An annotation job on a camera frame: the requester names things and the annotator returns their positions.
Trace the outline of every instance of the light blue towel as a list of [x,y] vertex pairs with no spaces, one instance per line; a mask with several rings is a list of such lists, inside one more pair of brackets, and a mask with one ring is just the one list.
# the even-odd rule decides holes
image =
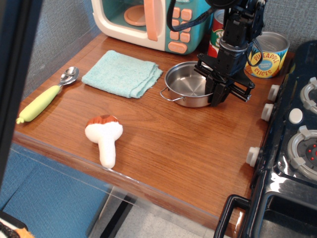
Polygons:
[[108,51],[82,78],[82,82],[126,98],[140,98],[161,76],[150,61]]

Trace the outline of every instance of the metal scoop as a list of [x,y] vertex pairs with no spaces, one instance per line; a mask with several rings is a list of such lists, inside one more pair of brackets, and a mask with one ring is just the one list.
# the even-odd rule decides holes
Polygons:
[[23,109],[19,114],[19,118],[16,120],[17,124],[24,123],[25,121],[32,121],[36,118],[55,98],[60,92],[60,88],[64,85],[71,84],[76,81],[79,75],[79,69],[76,67],[68,68],[60,78],[58,85],[52,86],[43,92],[40,96],[34,99],[28,106]]

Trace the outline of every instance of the microwave window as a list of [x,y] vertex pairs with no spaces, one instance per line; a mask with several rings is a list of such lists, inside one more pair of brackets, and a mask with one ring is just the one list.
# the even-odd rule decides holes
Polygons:
[[131,25],[124,18],[126,11],[139,5],[144,5],[143,0],[103,0],[105,16],[111,23],[146,31],[146,26]]

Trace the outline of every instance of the pineapple can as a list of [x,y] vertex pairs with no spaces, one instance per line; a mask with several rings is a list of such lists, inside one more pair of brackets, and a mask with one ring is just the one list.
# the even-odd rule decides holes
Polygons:
[[212,20],[212,28],[211,28],[211,37],[208,47],[207,55],[211,57],[217,57],[219,51],[219,41],[223,36],[223,18],[224,18],[224,10],[216,10],[213,13]]
[[[257,41],[263,51],[263,60],[255,67],[246,63],[245,70],[252,76],[259,78],[272,78],[278,75],[290,45],[288,39],[279,33],[263,32],[257,37]],[[249,54],[251,64],[255,65],[260,58],[261,52],[253,45]]]

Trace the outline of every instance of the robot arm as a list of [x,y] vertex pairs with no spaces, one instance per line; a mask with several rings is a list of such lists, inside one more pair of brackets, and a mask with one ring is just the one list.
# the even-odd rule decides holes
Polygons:
[[[169,6],[168,22],[175,1],[172,0]],[[217,58],[199,54],[195,71],[206,78],[205,93],[212,93],[209,98],[212,107],[224,102],[229,93],[246,102],[249,100],[250,92],[255,85],[245,75],[244,66],[249,61],[248,55],[253,43],[257,47],[259,46],[256,37],[261,34],[264,26],[263,14],[266,0],[206,0],[206,2],[211,8],[196,20],[181,25],[177,29],[173,28],[171,24],[171,26],[169,24],[168,26],[173,31],[180,31],[200,24],[202,18],[206,18],[206,15],[209,16],[216,9],[225,9],[224,34],[220,39]],[[204,67],[202,62],[212,70]],[[236,84],[242,85],[245,89],[238,87]]]

